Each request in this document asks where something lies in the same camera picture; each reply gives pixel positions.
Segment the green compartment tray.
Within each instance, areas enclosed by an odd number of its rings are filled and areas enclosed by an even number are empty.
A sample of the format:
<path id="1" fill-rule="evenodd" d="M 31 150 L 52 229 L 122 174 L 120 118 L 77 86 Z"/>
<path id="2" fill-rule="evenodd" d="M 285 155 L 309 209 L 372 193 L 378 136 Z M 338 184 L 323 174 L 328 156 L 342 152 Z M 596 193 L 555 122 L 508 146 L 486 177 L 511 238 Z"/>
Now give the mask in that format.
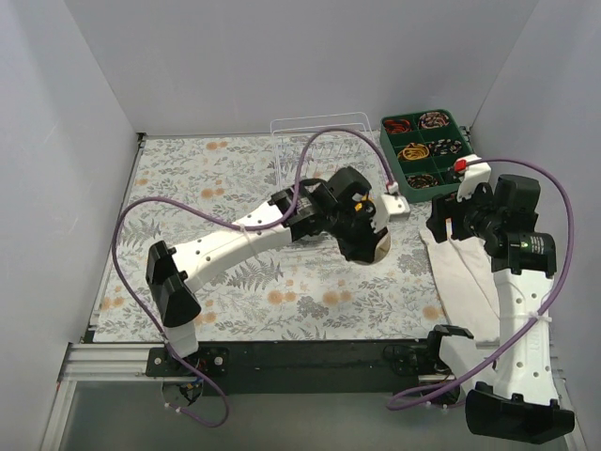
<path id="1" fill-rule="evenodd" d="M 400 193 L 411 204 L 456 191 L 455 161 L 473 153 L 466 133 L 444 109 L 384 117 L 380 145 Z"/>

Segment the cream white bowl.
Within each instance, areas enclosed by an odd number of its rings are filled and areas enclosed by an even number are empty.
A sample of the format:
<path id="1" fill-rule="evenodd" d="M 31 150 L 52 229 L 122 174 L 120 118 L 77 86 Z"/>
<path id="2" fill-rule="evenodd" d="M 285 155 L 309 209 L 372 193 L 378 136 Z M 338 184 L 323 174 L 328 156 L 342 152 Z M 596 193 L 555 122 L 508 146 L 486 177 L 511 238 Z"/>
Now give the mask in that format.
<path id="1" fill-rule="evenodd" d="M 372 265 L 379 263 L 390 252 L 391 235 L 389 232 L 370 239 L 367 244 L 363 244 L 358 251 L 355 261 L 362 265 Z"/>

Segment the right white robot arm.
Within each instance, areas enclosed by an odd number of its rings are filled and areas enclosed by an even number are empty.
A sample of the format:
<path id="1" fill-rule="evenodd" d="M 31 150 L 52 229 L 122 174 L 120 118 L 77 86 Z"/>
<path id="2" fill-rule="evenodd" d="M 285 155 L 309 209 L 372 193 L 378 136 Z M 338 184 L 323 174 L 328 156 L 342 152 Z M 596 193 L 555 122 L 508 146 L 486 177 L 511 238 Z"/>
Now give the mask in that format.
<path id="1" fill-rule="evenodd" d="M 556 244 L 536 231 L 540 184 L 501 175 L 496 185 L 478 183 L 468 197 L 437 195 L 426 226 L 436 242 L 483 240 L 499 299 L 500 346 L 487 363 L 476 363 L 473 334 L 438 326 L 438 342 L 424 353 L 436 373 L 461 368 L 470 432 L 542 444 L 573 431 L 575 415 L 561 407 L 550 367 L 550 317 L 540 309 L 551 297 L 557 271 Z"/>

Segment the yellow bowl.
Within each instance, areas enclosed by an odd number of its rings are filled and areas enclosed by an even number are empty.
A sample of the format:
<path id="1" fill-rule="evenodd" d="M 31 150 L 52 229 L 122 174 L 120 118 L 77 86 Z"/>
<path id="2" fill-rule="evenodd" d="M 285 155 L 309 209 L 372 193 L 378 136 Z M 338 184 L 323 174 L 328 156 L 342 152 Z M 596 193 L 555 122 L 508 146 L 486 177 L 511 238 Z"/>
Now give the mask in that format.
<path id="1" fill-rule="evenodd" d="M 372 218 L 375 215 L 376 209 L 374 203 L 370 199 L 363 200 L 355 206 L 355 210 L 362 218 Z"/>

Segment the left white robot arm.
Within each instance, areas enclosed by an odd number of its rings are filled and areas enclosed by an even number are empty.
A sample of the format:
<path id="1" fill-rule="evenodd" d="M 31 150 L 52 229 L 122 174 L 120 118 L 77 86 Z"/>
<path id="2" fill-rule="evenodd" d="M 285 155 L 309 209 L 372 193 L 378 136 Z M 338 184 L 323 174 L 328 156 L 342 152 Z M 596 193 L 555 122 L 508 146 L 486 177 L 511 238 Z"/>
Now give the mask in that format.
<path id="1" fill-rule="evenodd" d="M 351 166 L 329 179 L 302 179 L 273 194 L 257 209 L 226 228 L 195 241 L 148 251 L 146 282 L 159 309 L 169 346 L 167 364 L 181 376 L 200 363 L 195 294 L 221 273 L 263 252 L 321 233 L 332 236 L 348 262 L 372 265 L 390 251 L 391 214 L 386 195 L 371 198 L 369 181 Z"/>

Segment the white wire dish rack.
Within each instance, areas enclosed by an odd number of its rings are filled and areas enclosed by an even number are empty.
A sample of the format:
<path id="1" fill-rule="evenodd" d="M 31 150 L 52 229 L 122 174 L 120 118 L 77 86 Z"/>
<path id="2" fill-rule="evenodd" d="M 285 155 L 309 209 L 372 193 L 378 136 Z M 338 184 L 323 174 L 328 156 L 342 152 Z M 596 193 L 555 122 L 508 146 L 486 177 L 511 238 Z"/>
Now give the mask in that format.
<path id="1" fill-rule="evenodd" d="M 277 186 L 284 189 L 294 183 L 299 157 L 307 140 L 315 132 L 330 127 L 337 130 L 320 135 L 312 143 L 300 176 L 303 179 L 329 179 L 338 169 L 352 166 L 367 178 L 374 193 L 382 193 L 387 178 L 377 154 L 362 139 L 339 131 L 345 128 L 359 132 L 376 142 L 369 118 L 363 112 L 274 119 L 270 123 L 270 134 Z"/>

